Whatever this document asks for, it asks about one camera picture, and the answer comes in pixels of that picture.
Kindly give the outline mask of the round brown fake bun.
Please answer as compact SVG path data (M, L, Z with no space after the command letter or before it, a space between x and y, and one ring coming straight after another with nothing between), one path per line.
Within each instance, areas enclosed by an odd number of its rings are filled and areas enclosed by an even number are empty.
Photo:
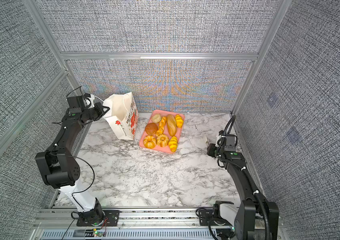
M145 132L148 135L155 135L158 131L158 125L156 123L148 123L145 127Z

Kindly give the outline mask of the small yellow fake bread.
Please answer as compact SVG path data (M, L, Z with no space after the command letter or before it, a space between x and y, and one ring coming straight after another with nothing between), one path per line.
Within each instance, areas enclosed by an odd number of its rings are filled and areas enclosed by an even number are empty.
M156 139L156 144L161 148L166 147L168 143L169 143L169 138L166 134L161 134Z

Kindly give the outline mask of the yellow striped long fake bread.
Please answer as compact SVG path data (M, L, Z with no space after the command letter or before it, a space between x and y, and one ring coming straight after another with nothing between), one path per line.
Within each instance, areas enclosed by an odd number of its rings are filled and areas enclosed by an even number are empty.
M173 136L168 142L168 146L170 150L174 153L178 148L178 138L176 136Z

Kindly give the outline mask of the white floral paper bag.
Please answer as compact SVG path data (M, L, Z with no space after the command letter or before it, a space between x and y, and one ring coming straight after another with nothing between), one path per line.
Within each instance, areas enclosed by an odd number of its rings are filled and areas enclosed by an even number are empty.
M109 107L109 111L102 118L108 122L116 137L133 141L139 113L132 92L123 95L112 94L105 100L95 97L101 100L104 110Z

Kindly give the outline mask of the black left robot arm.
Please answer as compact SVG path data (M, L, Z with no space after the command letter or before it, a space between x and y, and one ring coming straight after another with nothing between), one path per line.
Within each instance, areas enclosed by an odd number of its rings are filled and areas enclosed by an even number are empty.
M83 94L68 97L68 109L61 128L53 143L35 156L43 182L64 193L76 206L77 225L102 225L106 219L97 198L91 195L80 180L78 157L71 154L74 142L81 130L89 123L101 119L109 108L95 103L95 96Z

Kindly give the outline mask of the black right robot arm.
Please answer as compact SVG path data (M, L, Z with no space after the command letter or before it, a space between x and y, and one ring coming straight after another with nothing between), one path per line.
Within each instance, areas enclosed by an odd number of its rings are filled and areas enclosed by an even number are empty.
M278 237L279 209L263 195L248 170L245 157L236 151L238 138L220 131L215 144L208 147L208 156L217 159L218 166L232 177L241 203L235 207L229 201L216 201L211 212L198 210L200 223L207 226L215 240L254 240L256 218L261 216L264 223L264 238Z

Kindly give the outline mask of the long orange fake bread loaf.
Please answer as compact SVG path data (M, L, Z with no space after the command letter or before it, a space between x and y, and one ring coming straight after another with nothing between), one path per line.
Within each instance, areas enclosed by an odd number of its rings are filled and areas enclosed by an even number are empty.
M177 122L173 115L167 115L167 130L170 136L175 136L177 133Z

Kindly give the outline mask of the pale round fake bun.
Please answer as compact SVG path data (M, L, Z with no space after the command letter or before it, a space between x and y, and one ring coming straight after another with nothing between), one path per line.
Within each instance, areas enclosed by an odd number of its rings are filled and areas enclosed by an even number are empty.
M162 116L160 114L154 114L152 117L151 117L151 121L155 124L158 124L162 119Z

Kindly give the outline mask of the yellow twisted fake bread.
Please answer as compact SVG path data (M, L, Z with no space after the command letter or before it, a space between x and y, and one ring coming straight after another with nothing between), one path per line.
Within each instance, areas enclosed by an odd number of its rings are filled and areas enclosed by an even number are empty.
M158 123L158 130L155 133L157 137L164 133L165 125L166 125L166 117L163 116L161 121Z

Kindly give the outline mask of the yellow striped oval fake bread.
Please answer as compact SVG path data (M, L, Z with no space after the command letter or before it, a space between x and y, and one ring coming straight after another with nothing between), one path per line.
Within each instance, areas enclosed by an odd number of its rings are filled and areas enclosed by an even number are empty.
M176 115L175 116L175 120L176 120L176 125L178 128L182 128L183 124L184 124L184 120L180 115Z

